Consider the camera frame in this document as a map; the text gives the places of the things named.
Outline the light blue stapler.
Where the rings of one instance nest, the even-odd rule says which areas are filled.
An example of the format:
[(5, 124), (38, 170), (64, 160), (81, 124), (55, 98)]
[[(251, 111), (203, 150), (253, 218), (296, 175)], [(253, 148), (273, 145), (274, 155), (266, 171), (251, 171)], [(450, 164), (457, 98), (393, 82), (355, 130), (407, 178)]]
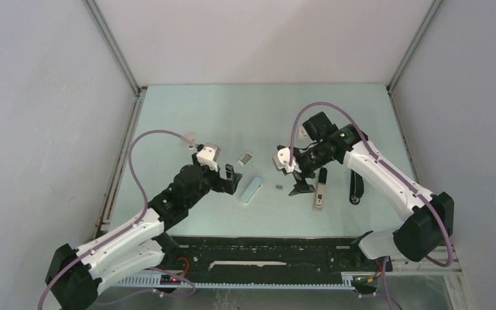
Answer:
[(257, 195), (258, 191), (262, 188), (262, 185), (263, 181), (261, 177), (254, 177), (240, 196), (241, 203), (247, 205)]

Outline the pink stapler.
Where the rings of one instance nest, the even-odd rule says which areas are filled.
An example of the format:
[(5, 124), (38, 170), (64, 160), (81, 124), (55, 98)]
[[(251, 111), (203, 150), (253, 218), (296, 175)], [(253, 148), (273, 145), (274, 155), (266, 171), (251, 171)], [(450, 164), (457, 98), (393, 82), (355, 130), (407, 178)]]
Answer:
[(188, 139), (188, 142), (187, 142), (187, 148), (192, 150), (192, 149), (196, 149), (198, 144), (196, 142), (196, 135), (195, 133), (190, 133), (186, 136), (186, 138)]

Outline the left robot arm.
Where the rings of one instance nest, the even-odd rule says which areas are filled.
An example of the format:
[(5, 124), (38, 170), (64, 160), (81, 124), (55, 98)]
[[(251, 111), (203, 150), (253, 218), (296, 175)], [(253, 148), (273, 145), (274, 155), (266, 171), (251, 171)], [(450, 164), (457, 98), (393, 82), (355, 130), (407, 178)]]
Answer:
[(178, 251), (160, 242), (169, 242), (167, 230), (211, 191), (236, 192), (242, 174), (229, 164), (225, 170), (227, 177), (221, 178), (208, 166), (186, 165), (146, 208), (113, 231), (76, 248), (68, 243), (58, 247), (46, 274), (46, 293), (52, 293), (62, 309), (87, 309), (125, 277), (158, 265), (174, 267)]

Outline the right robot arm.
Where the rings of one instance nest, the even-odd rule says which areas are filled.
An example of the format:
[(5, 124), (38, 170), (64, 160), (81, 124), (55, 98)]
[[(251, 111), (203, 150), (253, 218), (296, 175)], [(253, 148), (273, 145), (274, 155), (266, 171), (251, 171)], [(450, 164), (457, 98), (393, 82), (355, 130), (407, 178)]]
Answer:
[(397, 170), (353, 124), (338, 128), (319, 112), (302, 126), (314, 144), (307, 150), (279, 145), (273, 156), (276, 168), (296, 180), (292, 196), (313, 193), (314, 186), (306, 180), (337, 161), (351, 170), (352, 192), (368, 182), (402, 220), (398, 228), (360, 236), (358, 247), (349, 253), (353, 267), (366, 270), (377, 258), (398, 254), (419, 262), (453, 234), (453, 198), (446, 192), (435, 194)]

